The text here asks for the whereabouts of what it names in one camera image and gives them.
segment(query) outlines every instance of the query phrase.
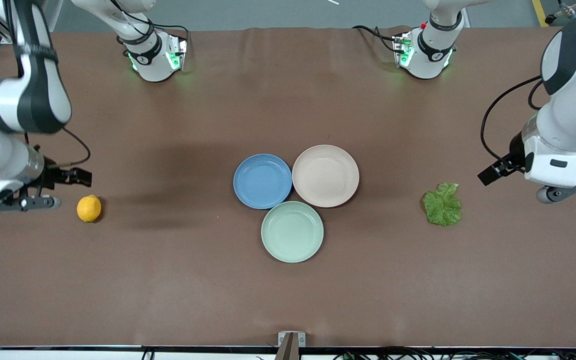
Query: green plate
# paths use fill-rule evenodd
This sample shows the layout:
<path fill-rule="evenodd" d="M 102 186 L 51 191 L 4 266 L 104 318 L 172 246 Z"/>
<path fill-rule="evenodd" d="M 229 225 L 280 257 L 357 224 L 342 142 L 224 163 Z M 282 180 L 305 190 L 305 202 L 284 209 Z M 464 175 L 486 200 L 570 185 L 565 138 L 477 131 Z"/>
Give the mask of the green plate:
<path fill-rule="evenodd" d="M 284 263 L 301 263 L 317 253 L 324 240 L 322 218 L 303 202 L 286 201 L 272 208 L 261 225 L 261 240 L 270 255 Z"/>

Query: yellow tape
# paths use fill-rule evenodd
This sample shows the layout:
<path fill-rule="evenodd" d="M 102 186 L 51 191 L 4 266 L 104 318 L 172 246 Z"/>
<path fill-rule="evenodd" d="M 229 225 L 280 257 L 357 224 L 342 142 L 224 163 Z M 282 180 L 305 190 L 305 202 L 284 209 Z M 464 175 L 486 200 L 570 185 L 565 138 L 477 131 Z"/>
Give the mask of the yellow tape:
<path fill-rule="evenodd" d="M 541 25 L 542 28 L 548 28 L 548 23 L 546 23 L 546 13 L 544 12 L 544 7 L 542 6 L 542 0 L 532 0 L 532 7 L 534 8 L 534 13 L 537 14 L 539 25 Z"/>

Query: gray floor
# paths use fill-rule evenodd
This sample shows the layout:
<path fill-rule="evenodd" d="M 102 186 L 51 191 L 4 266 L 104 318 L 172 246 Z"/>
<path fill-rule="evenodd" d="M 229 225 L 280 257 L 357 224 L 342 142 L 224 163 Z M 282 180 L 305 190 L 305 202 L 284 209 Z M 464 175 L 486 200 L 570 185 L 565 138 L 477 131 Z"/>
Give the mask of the gray floor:
<path fill-rule="evenodd" d="M 428 19 L 420 0 L 159 0 L 148 14 L 155 23 L 184 25 L 192 31 L 247 28 L 388 28 L 418 26 Z M 557 0 L 542 0 L 557 10 Z M 530 0 L 494 0 L 469 7 L 472 27 L 538 27 Z M 64 0 L 55 32 L 110 32 L 91 14 Z"/>

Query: green led light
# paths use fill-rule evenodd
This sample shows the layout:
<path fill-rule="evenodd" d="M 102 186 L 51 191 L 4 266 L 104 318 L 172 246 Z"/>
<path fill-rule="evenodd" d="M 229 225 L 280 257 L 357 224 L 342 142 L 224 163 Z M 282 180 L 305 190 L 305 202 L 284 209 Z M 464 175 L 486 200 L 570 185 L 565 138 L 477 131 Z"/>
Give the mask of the green led light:
<path fill-rule="evenodd" d="M 453 50 L 448 51 L 448 55 L 446 55 L 446 61 L 443 63 L 443 67 L 445 68 L 448 66 L 448 62 L 450 61 L 450 55 L 453 54 Z"/>
<path fill-rule="evenodd" d="M 130 59 L 130 63 L 132 63 L 132 69 L 135 71 L 138 71 L 137 65 L 135 64 L 135 60 L 133 59 L 133 56 L 130 55 L 130 52 L 128 53 L 128 59 Z"/>
<path fill-rule="evenodd" d="M 412 57 L 412 55 L 414 53 L 415 53 L 415 48 L 410 46 L 408 48 L 408 50 L 404 54 L 401 55 L 401 61 L 400 61 L 401 66 L 406 68 L 410 64 L 410 58 Z"/>
<path fill-rule="evenodd" d="M 177 70 L 179 69 L 179 57 L 177 55 L 170 54 L 169 52 L 166 52 L 167 58 L 168 58 L 168 62 L 170 63 L 170 68 L 172 68 L 173 70 Z"/>

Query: plate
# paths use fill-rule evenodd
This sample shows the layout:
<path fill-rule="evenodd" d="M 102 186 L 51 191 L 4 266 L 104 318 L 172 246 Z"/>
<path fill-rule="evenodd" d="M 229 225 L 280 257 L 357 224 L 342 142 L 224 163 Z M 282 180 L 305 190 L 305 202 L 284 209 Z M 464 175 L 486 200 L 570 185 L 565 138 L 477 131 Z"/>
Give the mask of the plate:
<path fill-rule="evenodd" d="M 237 167 L 233 187 L 248 207 L 270 209 L 286 200 L 293 188 L 290 167 L 270 153 L 252 155 Z"/>
<path fill-rule="evenodd" d="M 322 246 L 324 224 L 308 204 L 286 201 L 268 211 L 261 224 L 261 240 L 270 255 L 284 263 L 301 263 Z"/>
<path fill-rule="evenodd" d="M 342 148 L 317 145 L 297 157 L 292 167 L 292 183 L 307 203 L 321 208 L 338 207 L 357 191 L 359 168 Z"/>

